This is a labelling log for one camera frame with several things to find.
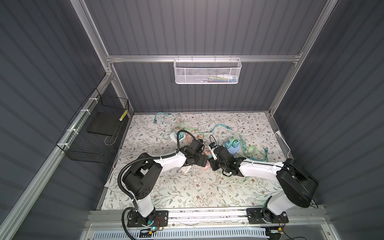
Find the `white power strip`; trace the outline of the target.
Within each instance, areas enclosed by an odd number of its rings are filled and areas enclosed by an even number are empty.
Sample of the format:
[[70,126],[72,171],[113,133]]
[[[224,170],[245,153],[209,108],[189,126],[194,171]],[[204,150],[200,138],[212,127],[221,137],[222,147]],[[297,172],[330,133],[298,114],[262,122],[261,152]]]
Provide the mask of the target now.
[[170,133],[170,138],[171,138],[171,140],[173,141],[173,142],[177,142],[177,141],[179,141],[179,140],[177,140],[176,138],[175,138],[175,133],[177,133],[177,132],[172,132],[172,133]]

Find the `teal charger on white strip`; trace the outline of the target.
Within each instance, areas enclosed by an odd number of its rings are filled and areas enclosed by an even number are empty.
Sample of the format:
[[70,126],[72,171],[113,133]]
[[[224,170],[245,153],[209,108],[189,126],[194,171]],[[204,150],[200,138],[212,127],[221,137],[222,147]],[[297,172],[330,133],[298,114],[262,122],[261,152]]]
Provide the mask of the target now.
[[177,140],[179,140],[180,142],[183,141],[185,139],[185,133],[184,132],[180,132],[180,133],[175,133],[175,138]]

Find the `white power adapter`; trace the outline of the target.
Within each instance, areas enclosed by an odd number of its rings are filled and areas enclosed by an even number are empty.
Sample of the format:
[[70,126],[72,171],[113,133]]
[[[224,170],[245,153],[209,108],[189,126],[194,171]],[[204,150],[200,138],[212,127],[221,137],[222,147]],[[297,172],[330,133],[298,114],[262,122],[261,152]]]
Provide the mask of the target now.
[[181,167],[180,173],[184,176],[192,175],[195,171],[195,167],[187,166],[187,167]]

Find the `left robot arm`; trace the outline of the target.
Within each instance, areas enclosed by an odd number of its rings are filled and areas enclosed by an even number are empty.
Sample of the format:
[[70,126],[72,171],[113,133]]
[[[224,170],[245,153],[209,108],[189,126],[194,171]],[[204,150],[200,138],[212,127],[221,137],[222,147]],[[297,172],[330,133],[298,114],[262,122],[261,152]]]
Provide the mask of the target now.
[[154,157],[141,154],[125,165],[118,175],[119,189],[133,201],[135,211],[143,219],[153,217],[155,207],[150,194],[161,173],[175,168],[194,165],[204,159],[202,139],[194,139],[188,146],[178,147],[175,153]]

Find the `teal USB charger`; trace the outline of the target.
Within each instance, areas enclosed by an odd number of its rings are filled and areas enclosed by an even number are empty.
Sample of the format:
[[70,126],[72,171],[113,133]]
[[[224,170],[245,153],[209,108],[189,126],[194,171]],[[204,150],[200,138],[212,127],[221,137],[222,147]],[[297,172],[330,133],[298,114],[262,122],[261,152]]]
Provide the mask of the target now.
[[226,147],[227,149],[230,149],[230,148],[233,146],[233,143],[234,143],[235,140],[236,140],[236,139],[234,139],[234,138],[231,138],[231,139],[227,140],[227,141],[225,142],[225,147]]

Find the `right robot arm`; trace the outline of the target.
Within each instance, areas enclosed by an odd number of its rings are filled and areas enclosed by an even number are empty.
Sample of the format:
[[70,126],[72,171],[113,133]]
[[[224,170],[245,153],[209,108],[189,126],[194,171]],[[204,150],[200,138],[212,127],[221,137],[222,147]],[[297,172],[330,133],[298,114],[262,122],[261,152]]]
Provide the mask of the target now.
[[259,216],[271,223],[280,219],[286,210],[298,206],[308,208],[312,205],[318,180],[293,159],[284,162],[267,163],[251,161],[244,157],[234,157],[224,146],[210,144],[211,166],[213,170],[222,169],[226,177],[256,177],[279,183],[282,190],[270,196]]

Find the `blue power strip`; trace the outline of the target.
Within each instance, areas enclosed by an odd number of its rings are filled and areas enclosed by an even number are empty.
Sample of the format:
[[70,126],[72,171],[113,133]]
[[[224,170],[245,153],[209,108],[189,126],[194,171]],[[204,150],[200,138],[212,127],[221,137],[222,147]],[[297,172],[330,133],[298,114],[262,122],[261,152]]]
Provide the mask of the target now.
[[227,148],[226,149],[229,151],[230,154],[233,155],[233,154],[237,153],[240,150],[240,148],[241,148],[241,145],[239,144],[236,148],[231,147],[230,149],[227,149]]

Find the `pink power strip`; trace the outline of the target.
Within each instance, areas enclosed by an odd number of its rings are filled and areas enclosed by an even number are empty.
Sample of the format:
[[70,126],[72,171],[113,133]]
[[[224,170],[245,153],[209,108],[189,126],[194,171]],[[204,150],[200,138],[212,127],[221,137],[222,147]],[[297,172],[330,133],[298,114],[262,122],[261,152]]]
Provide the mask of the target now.
[[209,159],[213,157],[210,150],[204,150],[204,155],[207,161],[209,161]]

